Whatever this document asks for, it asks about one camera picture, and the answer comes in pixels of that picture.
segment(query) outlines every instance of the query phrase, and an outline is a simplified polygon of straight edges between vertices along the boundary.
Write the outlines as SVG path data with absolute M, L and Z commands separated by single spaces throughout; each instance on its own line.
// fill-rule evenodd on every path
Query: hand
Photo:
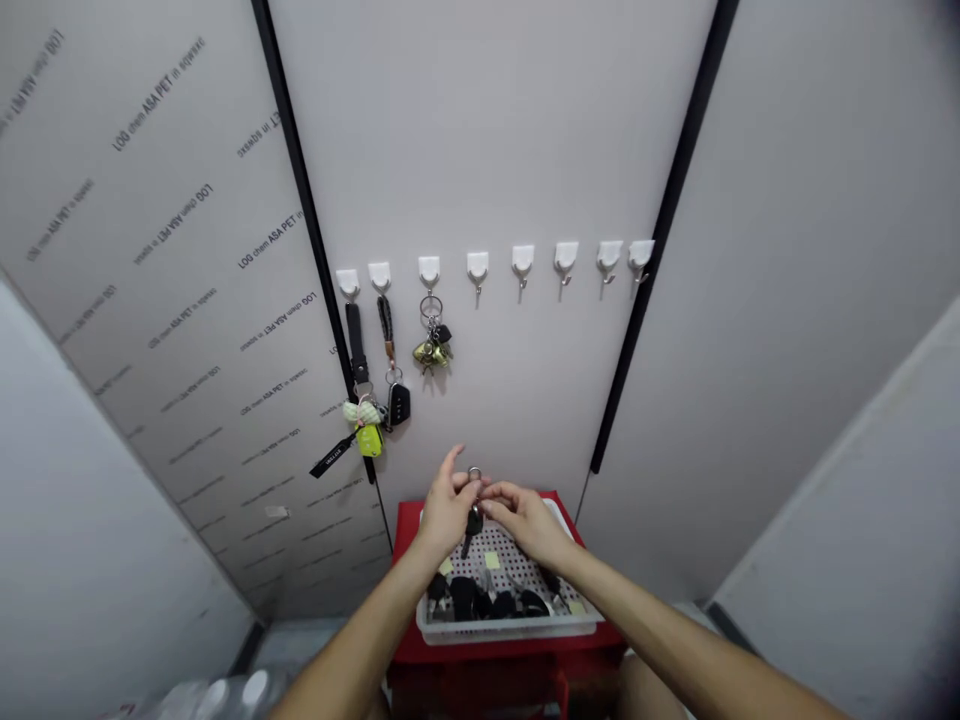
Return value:
M 438 564 L 463 538 L 470 508 L 477 501 L 480 490 L 490 484 L 488 477 L 468 482 L 467 473 L 453 471 L 453 463 L 461 452 L 463 444 L 456 445 L 443 459 L 427 493 L 417 532 L 417 540 L 440 558 Z
M 499 482 L 486 488 L 480 497 L 483 514 L 503 525 L 521 550 L 548 570 L 562 573 L 563 561 L 577 545 L 539 493 Z

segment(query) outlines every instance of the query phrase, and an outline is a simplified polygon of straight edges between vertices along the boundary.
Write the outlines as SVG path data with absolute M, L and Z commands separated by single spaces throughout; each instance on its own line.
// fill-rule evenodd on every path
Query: black car key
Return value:
M 448 328 L 446 325 L 439 325 L 437 327 L 437 334 L 435 336 L 435 339 L 438 343 L 440 343 L 441 345 L 443 345 L 444 343 L 448 343 L 450 342 L 450 338 L 452 337 L 453 337 L 453 333 L 450 332 L 450 328 Z
M 563 595 L 560 593 L 560 578 L 543 567 L 543 565 L 537 565 L 537 570 L 540 571 L 540 577 L 543 578 L 543 584 L 546 585 L 547 589 L 550 591 L 550 602 L 553 603 L 554 609 L 559 610 L 563 608 L 569 611 L 570 607 L 567 605 L 567 601 L 563 599 Z
M 457 622 L 473 620 L 473 601 L 476 595 L 477 583 L 473 578 L 458 576 L 450 581 L 454 620 Z
M 410 391 L 398 382 L 387 391 L 387 424 L 394 428 L 410 419 Z
M 436 614 L 437 608 L 446 610 L 446 597 L 447 579 L 440 573 L 437 573 L 427 586 L 427 599 L 429 600 L 427 612 L 430 614 L 430 617 Z
M 478 620 L 486 620 L 493 612 L 493 601 L 490 596 L 477 585 L 476 594 L 473 596 L 473 613 Z
M 483 530 L 483 516 L 477 512 L 475 507 L 470 508 L 470 514 L 467 515 L 467 531 L 463 537 L 463 550 L 460 551 L 460 559 L 465 560 L 467 553 L 470 552 L 470 541 L 474 535 L 479 535 Z
M 524 617 L 546 617 L 550 614 L 543 598 L 533 590 L 524 590 L 520 593 L 520 604 L 523 606 Z
M 516 614 L 517 601 L 514 599 L 513 593 L 507 590 L 499 593 L 497 599 L 493 601 L 493 610 L 490 612 L 490 619 L 503 620 L 504 618 L 513 617 Z

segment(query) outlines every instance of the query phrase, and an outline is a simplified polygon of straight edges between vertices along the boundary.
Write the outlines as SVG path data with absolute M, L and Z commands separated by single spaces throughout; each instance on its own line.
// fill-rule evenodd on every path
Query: yellow keychain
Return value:
M 360 454 L 364 457 L 380 457 L 383 452 L 383 435 L 379 425 L 356 425 L 357 442 L 360 445 Z

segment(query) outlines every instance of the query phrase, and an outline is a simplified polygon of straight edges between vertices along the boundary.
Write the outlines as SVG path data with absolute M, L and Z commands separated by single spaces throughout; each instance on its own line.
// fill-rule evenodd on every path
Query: braided lanyard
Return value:
M 390 369 L 396 370 L 397 364 L 393 359 L 393 315 L 390 314 L 390 301 L 386 296 L 377 296 L 377 311 L 380 313 L 380 327 L 383 330 L 383 346 L 390 360 Z

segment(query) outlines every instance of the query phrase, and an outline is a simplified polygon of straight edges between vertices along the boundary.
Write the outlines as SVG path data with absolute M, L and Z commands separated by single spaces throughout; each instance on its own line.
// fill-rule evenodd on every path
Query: red table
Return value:
M 557 503 L 574 540 L 583 545 L 557 493 L 540 495 Z M 394 564 L 413 542 L 421 510 L 422 502 L 400 503 Z M 545 699 L 562 701 L 566 692 L 562 687 L 573 693 L 587 688 L 596 695 L 603 689 L 609 691 L 611 681 L 615 696 L 624 650 L 623 638 L 607 622 L 598 623 L 593 635 L 430 646 L 423 641 L 416 620 L 411 620 L 387 671 L 394 717 L 449 712 L 451 703 L 459 699 L 462 704 L 464 697 L 471 698 L 474 711 L 480 709 L 478 704 L 486 709 L 537 704 Z

